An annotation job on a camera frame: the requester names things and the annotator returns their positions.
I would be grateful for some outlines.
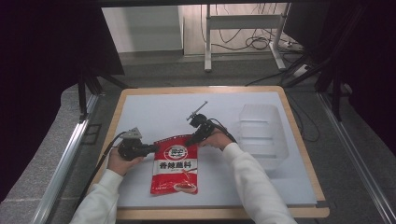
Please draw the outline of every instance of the gray floor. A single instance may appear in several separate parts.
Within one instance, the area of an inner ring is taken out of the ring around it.
[[[131,86],[241,86],[258,78],[277,73],[271,55],[245,55],[215,57],[213,71],[204,71],[202,57],[170,57],[131,60],[121,55],[126,76],[118,79]],[[276,85],[280,77],[265,79],[255,85]],[[48,223],[68,223],[74,206],[89,178],[104,142],[113,115],[120,88],[101,80],[104,94],[99,97],[92,113],[90,125],[99,125],[97,140],[92,135],[84,137],[64,181],[58,200],[48,218]],[[347,151],[329,121],[314,91],[312,77],[292,89],[286,89],[294,116],[302,127],[304,142],[318,176],[327,202],[331,208],[329,217],[300,219],[298,223],[384,223],[375,204],[363,185]],[[64,148],[78,123],[78,92],[76,87],[65,91],[57,119],[37,151],[29,167],[7,199],[0,205],[0,223],[29,223],[46,190],[53,172],[62,157]],[[396,207],[396,160],[369,126],[356,114],[343,98],[341,116],[351,138],[364,161],[384,190],[391,206]],[[144,223],[186,223],[144,221]],[[119,223],[140,223],[120,221]],[[190,221],[188,223],[212,223]],[[231,223],[229,221],[213,223]],[[248,220],[233,223],[251,223]]]

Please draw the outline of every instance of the table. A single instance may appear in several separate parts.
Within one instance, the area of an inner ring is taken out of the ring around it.
[[[330,214],[330,209],[326,204],[326,199],[321,190],[315,170],[307,154],[302,137],[299,134],[294,117],[283,89],[276,86],[271,87],[185,87],[185,88],[147,88],[130,89],[122,92],[117,104],[113,119],[106,135],[104,147],[112,141],[118,127],[120,115],[128,95],[152,95],[152,94],[183,94],[183,93],[231,93],[231,92],[277,92],[285,109],[286,116],[290,123],[292,134],[296,140],[299,152],[303,158],[304,166],[315,192],[318,204],[312,206],[292,206],[290,211],[294,217],[326,217]],[[92,183],[97,183],[105,166],[99,169]],[[210,207],[210,208],[144,208],[131,209],[119,208],[118,219],[247,219],[249,218],[243,207]]]

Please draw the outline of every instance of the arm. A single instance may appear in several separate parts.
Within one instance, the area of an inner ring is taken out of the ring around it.
[[[204,145],[218,147],[223,151],[222,156],[233,171],[242,205],[256,223],[296,223],[256,159],[219,130],[215,130],[200,144]]]
[[[71,223],[115,223],[119,186],[123,176],[143,157],[125,161],[116,148],[110,152],[107,169],[99,183],[85,197],[73,216]]]

